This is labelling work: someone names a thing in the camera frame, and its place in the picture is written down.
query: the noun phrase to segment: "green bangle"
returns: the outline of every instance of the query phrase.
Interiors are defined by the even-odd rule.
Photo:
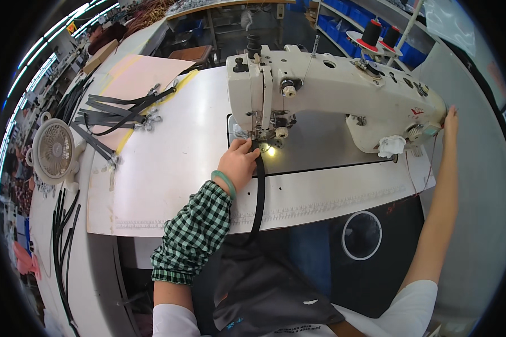
[[[229,186],[230,198],[232,200],[236,199],[236,190],[234,189],[234,185],[232,184],[230,179],[227,178],[225,173],[218,171],[218,170],[213,171],[210,179],[214,180],[215,177],[221,178],[225,182],[225,184],[227,184],[227,186]]]

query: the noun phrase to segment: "machine logo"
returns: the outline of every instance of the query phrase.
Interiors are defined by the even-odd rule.
[[[419,115],[421,113],[424,113],[424,110],[421,108],[418,108],[418,107],[414,107],[414,109],[411,109],[411,110],[412,110],[412,113],[415,115]]]

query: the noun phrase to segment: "plastic bag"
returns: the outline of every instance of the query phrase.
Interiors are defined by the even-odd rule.
[[[456,1],[426,0],[424,8],[428,32],[476,56],[474,24]]]

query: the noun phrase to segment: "white cloth rag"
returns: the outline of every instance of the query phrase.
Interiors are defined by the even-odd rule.
[[[381,138],[379,141],[379,157],[390,158],[394,154],[403,153],[406,143],[405,138],[398,135]]]

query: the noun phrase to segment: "wooden stool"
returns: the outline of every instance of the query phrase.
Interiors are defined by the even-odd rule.
[[[214,58],[212,56],[212,46],[200,46],[195,48],[187,48],[175,50],[169,55],[169,59],[194,61],[191,68],[205,68],[208,63],[211,67],[215,67]]]

